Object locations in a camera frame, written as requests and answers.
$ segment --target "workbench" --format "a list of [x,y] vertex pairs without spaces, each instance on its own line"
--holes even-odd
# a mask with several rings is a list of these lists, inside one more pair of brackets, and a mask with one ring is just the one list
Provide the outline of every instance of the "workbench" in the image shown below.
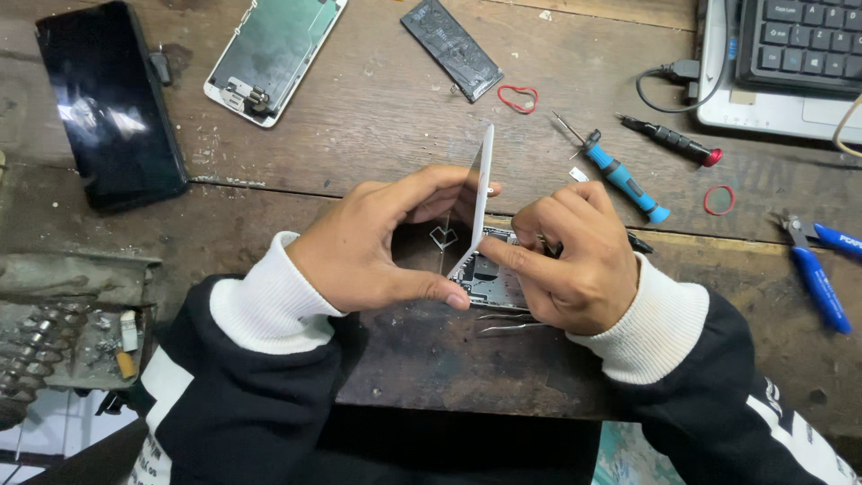
[[[7,27],[69,9],[80,0],[3,6]],[[504,83],[533,86],[523,115],[493,91],[475,104],[400,24],[415,0],[350,0],[280,121],[261,129],[203,95],[203,82],[248,7],[246,0],[132,0],[151,46],[161,42],[175,76],[166,106],[193,183],[180,198],[114,216],[84,200],[38,50],[4,39],[0,60],[0,250],[146,257],[161,261],[159,316],[177,311],[208,274],[245,273],[279,230],[302,232],[362,180],[395,180],[428,163],[466,166],[488,124],[497,130],[492,179],[504,185],[492,223],[572,182],[571,135],[550,109],[584,131],[603,132],[605,151],[670,217],[646,218],[615,189],[627,227],[656,249],[672,278],[723,294],[751,324],[757,361],[782,395],[828,435],[862,437],[862,338],[822,329],[769,212],[788,209],[862,235],[862,162],[825,142],[707,130],[684,115],[649,110],[634,76],[695,51],[694,0],[444,0],[503,69]],[[649,80],[654,101],[678,103],[679,88]],[[702,168],[623,128],[615,111],[661,123],[724,150]],[[703,195],[730,185],[726,216]],[[848,315],[862,325],[862,266],[820,250]],[[347,352],[340,403],[583,419],[625,419],[588,350],[551,328],[478,336],[480,310],[411,302],[337,322]]]

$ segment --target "phone battery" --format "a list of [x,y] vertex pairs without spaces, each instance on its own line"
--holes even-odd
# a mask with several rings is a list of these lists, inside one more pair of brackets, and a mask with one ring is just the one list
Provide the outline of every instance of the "phone battery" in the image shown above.
[[422,0],[401,23],[446,68],[471,103],[503,78],[503,70],[438,0]]

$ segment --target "hand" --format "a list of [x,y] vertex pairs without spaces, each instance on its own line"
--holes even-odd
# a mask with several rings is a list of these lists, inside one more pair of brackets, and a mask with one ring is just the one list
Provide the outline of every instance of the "hand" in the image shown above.
[[[571,184],[512,218],[521,246],[486,237],[479,251],[518,273],[530,312],[540,322],[577,335],[616,324],[638,292],[640,272],[625,226],[600,182]],[[563,243],[558,260],[543,255]]]
[[[408,299],[470,307],[467,293],[442,274],[402,269],[392,262],[392,231],[451,209],[470,169],[429,165],[396,182],[363,182],[285,251],[330,305],[342,312],[380,308]],[[496,196],[499,184],[490,185]]]

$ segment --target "white cuff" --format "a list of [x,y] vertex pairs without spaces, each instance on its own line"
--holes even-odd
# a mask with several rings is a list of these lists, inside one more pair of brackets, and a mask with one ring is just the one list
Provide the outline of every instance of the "white cuff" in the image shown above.
[[652,384],[671,373],[694,348],[709,310],[709,293],[677,283],[639,253],[640,282],[632,305],[610,330],[593,337],[566,333],[604,362],[615,381]]
[[299,237],[279,232],[244,280],[221,280],[209,296],[220,329],[243,349],[265,354],[307,352],[329,342],[326,316],[343,317],[303,277],[284,252]]

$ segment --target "person's right hand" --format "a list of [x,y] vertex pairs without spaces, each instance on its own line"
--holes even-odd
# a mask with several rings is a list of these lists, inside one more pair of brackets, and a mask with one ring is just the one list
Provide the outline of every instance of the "person's right hand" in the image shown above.
[[[638,260],[601,182],[580,182],[521,209],[512,218],[520,246],[486,237],[479,252],[518,273],[530,312],[576,335],[607,331],[638,292]],[[543,255],[563,243],[558,260]]]

